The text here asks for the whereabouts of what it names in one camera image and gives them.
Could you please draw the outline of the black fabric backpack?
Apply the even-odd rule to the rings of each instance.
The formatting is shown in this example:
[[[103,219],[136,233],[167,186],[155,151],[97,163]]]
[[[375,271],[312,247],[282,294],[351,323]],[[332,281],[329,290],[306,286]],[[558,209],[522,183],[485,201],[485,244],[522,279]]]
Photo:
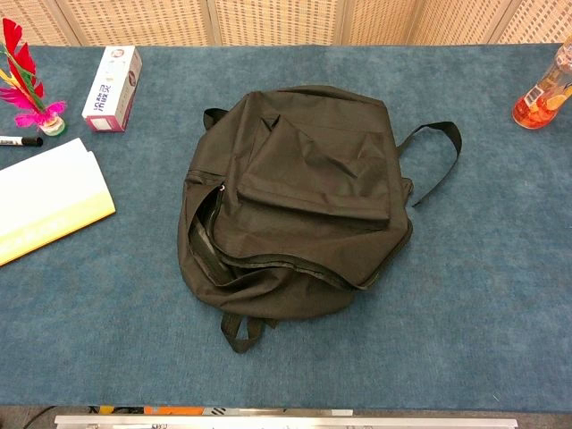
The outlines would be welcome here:
[[[381,100],[331,86],[253,91],[205,110],[203,124],[178,261],[235,352],[282,320],[348,307],[408,243],[407,146]]]

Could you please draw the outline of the white book with yellow band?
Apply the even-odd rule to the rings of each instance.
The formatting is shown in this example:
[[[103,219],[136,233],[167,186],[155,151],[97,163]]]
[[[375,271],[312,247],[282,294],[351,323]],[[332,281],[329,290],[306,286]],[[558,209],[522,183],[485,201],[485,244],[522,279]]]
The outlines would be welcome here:
[[[0,171],[0,266],[116,212],[79,138]]]

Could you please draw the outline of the woven rattan folding screen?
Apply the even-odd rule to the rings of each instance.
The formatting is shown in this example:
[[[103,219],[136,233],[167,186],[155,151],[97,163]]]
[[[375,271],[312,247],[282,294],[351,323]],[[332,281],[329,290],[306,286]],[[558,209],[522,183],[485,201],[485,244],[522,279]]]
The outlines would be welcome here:
[[[572,0],[0,0],[33,46],[556,43]]]

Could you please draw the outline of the blue felt table cloth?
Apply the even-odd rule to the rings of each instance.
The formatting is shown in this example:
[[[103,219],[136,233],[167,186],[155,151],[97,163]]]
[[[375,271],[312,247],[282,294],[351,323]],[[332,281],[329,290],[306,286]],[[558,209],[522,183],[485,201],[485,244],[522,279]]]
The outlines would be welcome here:
[[[572,100],[511,109],[554,45],[143,47],[128,128],[81,116],[99,47],[35,46],[64,141],[92,150],[116,212],[0,267],[0,405],[572,412]],[[177,223],[202,114],[253,90],[382,100],[416,193],[407,246],[344,311],[231,350],[181,278]]]

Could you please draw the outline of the white pink toothpaste box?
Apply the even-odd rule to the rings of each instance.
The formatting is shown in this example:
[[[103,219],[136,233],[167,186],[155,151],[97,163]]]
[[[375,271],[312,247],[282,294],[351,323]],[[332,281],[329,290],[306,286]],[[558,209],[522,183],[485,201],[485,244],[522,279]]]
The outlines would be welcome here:
[[[142,69],[135,46],[107,46],[98,65],[82,118],[95,132],[124,132]]]

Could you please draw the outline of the orange black striped strip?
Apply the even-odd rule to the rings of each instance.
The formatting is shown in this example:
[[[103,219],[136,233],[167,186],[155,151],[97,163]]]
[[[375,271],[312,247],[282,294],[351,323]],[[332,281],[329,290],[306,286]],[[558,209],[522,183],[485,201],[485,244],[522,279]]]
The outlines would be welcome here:
[[[149,416],[353,416],[353,409],[346,408],[227,408],[144,406],[115,407],[89,406],[89,414],[141,414]]]

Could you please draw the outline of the orange drink bottle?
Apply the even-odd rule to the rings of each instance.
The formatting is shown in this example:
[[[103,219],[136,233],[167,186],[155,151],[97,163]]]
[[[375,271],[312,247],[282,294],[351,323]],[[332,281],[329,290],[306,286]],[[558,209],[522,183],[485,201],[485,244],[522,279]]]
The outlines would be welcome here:
[[[551,66],[512,109],[513,120],[528,130],[548,125],[572,97],[572,33],[554,55]]]

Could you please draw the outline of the red pink feather shuttlecock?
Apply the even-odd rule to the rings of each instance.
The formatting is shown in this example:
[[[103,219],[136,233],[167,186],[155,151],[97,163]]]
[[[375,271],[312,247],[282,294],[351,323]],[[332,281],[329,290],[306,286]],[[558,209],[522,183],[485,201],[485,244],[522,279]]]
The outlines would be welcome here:
[[[63,134],[66,128],[63,113],[67,104],[63,100],[47,104],[44,100],[44,84],[37,75],[37,65],[22,42],[22,26],[9,18],[2,19],[4,43],[2,54],[6,57],[8,71],[0,67],[0,100],[18,109],[14,116],[18,128],[36,127],[48,137]]]

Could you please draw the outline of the aluminium profile rail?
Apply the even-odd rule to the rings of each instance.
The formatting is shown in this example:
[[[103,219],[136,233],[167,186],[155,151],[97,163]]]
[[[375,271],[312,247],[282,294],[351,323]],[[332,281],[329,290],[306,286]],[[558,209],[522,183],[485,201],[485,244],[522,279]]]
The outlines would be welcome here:
[[[515,419],[363,416],[56,416],[57,429],[518,429]]]

